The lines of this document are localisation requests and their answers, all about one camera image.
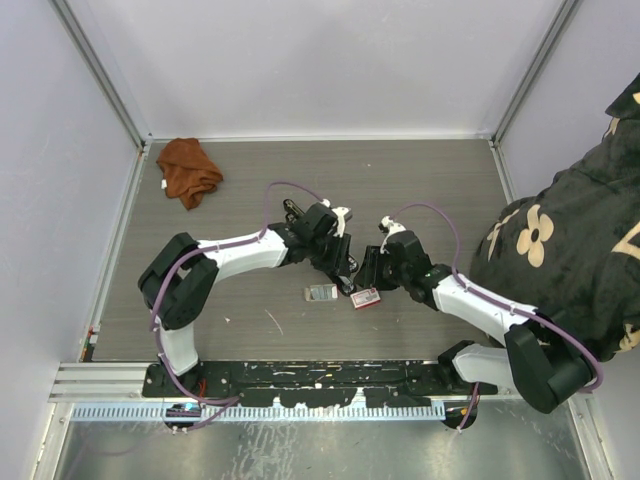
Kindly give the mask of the red white staple box sleeve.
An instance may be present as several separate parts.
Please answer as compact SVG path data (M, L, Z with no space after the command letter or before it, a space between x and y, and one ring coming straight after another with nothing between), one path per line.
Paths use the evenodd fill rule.
M361 310L381 302L381 296L376 288L367 288L350 295L355 310Z

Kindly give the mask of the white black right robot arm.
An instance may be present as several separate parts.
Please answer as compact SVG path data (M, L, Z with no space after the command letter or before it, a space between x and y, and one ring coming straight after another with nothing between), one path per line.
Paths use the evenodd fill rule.
M596 387L601 370L573 336L533 306L484 289L455 269L434 264L416 234L385 220L382 243L369 246L355 277L358 286L405 290L417 303L466 321L497 341L462 342L441 355L438 379L459 394L472 383L516 391L532 408L550 413L574 394Z

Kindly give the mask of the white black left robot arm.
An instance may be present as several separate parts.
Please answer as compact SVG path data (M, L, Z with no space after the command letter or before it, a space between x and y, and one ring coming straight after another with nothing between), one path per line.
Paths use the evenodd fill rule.
M351 276L358 262L350 255L351 235L346 232L351 210L327 200L305 211L291 200L284 206L284 221L249 235L197 241L186 232L177 234L139 278L138 288L151 311L151 331L167 368L164 383L176 395L191 395L199 387L193 323L217 283L253 270L309 261L338 292L355 292Z

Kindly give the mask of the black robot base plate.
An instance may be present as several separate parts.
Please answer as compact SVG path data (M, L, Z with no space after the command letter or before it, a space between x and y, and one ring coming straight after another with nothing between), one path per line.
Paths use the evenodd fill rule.
M245 407L346 407L357 393L369 408L418 407L473 391L453 368L423 360L201 361L179 381L193 395Z

